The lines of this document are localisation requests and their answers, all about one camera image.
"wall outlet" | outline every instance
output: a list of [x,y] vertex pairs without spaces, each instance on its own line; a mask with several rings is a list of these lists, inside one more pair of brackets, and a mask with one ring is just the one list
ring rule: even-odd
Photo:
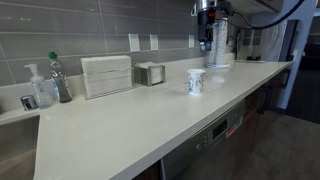
[[194,47],[194,35],[189,35],[189,48]]
[[158,35],[150,34],[151,51],[159,50]]
[[140,51],[140,42],[138,34],[129,34],[130,52]]

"white countertop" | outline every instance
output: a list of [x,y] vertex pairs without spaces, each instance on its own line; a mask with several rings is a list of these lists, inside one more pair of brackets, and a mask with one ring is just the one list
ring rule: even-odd
[[[203,68],[202,59],[164,63],[167,82],[86,101],[0,116],[0,125],[40,115],[35,180],[131,179],[290,63]],[[191,68],[207,71],[201,96],[187,93]],[[210,78],[222,76],[223,84]]]

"hand soap bottle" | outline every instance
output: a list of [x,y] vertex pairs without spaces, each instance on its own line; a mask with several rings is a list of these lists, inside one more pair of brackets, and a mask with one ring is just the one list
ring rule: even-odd
[[55,52],[49,52],[50,74],[53,81],[54,89],[57,93],[60,103],[67,103],[72,100],[67,76],[63,70],[62,63],[58,60]]
[[30,68],[33,76],[31,77],[31,85],[35,94],[35,99],[39,108],[47,108],[51,106],[53,100],[48,93],[48,87],[43,76],[38,74],[38,69],[36,64],[29,64],[24,66],[25,68]]

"paper cup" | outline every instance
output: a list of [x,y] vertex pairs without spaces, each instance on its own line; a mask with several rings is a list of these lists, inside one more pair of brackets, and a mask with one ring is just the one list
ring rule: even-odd
[[205,70],[202,69],[190,69],[188,70],[189,77],[189,94],[199,95],[203,88],[203,79]]

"dishwasher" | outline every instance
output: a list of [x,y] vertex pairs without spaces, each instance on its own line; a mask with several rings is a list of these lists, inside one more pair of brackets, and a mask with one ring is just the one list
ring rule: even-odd
[[244,100],[194,134],[161,161],[162,180],[231,180],[237,132],[245,112]]

